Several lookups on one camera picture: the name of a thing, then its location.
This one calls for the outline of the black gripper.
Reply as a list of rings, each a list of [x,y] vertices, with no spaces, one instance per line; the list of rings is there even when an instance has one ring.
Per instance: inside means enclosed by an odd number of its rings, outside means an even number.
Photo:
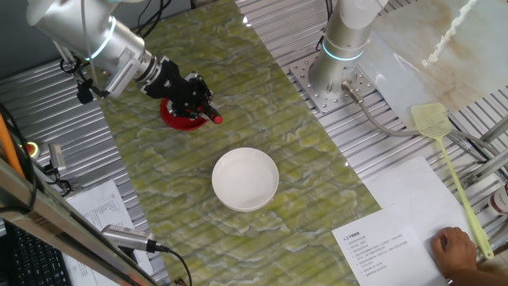
[[[154,67],[156,74],[140,86],[140,90],[153,99],[170,99],[165,104],[167,112],[175,118],[186,118],[191,121],[202,116],[199,110],[188,106],[210,104],[212,94],[204,78],[196,72],[189,73],[185,78],[180,75],[179,66],[164,56]],[[177,105],[171,100],[182,101],[185,105]]]

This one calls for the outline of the person's bare hand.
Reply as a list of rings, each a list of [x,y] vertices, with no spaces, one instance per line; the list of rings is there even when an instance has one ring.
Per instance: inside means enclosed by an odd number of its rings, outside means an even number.
[[[475,244],[459,227],[440,230],[430,245],[435,263],[445,278],[477,269]]]

